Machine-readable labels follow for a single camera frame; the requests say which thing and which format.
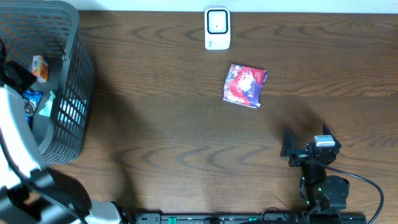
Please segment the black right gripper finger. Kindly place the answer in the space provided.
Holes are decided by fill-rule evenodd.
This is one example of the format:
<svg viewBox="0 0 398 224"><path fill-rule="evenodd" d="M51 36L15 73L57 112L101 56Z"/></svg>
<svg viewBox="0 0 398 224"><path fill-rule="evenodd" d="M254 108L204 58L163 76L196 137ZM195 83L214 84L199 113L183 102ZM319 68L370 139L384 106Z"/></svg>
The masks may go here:
<svg viewBox="0 0 398 224"><path fill-rule="evenodd" d="M323 135L332 136L331 131L329 130L327 125L323 125Z"/></svg>
<svg viewBox="0 0 398 224"><path fill-rule="evenodd" d="M290 131L287 128L285 128L284 140L283 140L282 147L280 150L280 157L290 157L293 153L293 150L294 150L294 146L293 146L293 141L292 141Z"/></svg>

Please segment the purple red Carefree pack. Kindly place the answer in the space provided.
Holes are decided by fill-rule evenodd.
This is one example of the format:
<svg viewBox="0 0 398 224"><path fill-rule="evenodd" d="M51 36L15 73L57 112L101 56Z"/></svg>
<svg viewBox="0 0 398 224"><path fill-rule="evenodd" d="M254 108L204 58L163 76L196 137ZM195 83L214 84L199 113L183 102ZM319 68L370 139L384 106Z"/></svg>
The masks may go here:
<svg viewBox="0 0 398 224"><path fill-rule="evenodd" d="M223 87L223 100L257 109L267 70L232 64Z"/></svg>

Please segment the mint green snack packet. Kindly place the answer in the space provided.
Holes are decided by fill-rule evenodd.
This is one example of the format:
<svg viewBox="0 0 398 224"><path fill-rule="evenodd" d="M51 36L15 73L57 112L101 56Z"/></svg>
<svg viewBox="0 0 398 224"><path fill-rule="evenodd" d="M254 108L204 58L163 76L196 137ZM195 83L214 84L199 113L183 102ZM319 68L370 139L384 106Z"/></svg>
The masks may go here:
<svg viewBox="0 0 398 224"><path fill-rule="evenodd" d="M45 102L44 107L39 111L39 115L50 117L54 99L55 99L55 93L53 91L50 91L50 96L48 100Z"/></svg>

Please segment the orange small carton box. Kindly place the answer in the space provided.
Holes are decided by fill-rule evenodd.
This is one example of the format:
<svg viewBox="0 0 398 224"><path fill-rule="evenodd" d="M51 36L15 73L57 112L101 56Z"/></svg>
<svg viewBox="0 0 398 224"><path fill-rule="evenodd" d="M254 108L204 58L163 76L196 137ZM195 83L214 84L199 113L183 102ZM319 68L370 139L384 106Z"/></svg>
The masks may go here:
<svg viewBox="0 0 398 224"><path fill-rule="evenodd" d="M37 77L37 81L40 83L49 81L49 65L41 55L33 56L32 74Z"/></svg>

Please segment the blue Oreo packet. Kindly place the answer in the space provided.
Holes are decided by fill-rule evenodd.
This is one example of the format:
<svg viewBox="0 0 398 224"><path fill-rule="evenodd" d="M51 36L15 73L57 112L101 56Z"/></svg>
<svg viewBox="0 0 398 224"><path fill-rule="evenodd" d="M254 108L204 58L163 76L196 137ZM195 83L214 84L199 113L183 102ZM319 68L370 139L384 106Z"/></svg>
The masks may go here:
<svg viewBox="0 0 398 224"><path fill-rule="evenodd" d="M35 114L43 95L44 94L41 91L34 90L26 90L22 94L22 98L24 100L25 118L29 127L32 125L33 115Z"/></svg>

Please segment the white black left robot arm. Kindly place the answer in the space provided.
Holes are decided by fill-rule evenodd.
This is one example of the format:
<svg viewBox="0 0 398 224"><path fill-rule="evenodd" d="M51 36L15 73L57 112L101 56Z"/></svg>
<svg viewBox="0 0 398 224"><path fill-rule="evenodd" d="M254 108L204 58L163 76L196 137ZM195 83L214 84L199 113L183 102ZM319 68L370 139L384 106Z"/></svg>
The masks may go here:
<svg viewBox="0 0 398 224"><path fill-rule="evenodd" d="M6 223L134 223L114 202L91 200L74 178L49 167L22 97L36 77L6 60L1 44L1 220Z"/></svg>

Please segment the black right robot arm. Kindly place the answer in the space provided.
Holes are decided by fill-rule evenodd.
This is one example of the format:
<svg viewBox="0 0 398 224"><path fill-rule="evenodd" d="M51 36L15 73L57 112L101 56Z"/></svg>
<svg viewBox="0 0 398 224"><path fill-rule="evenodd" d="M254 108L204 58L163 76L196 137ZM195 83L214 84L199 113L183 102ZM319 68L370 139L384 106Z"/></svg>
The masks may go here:
<svg viewBox="0 0 398 224"><path fill-rule="evenodd" d="M326 174L326 168L335 161L340 149L340 142L327 126L323 126L323 134L315 136L305 149L294 148L292 135L285 130L280 157L287 157L289 166L301 168L301 197L316 212L339 212L347 206L348 180Z"/></svg>

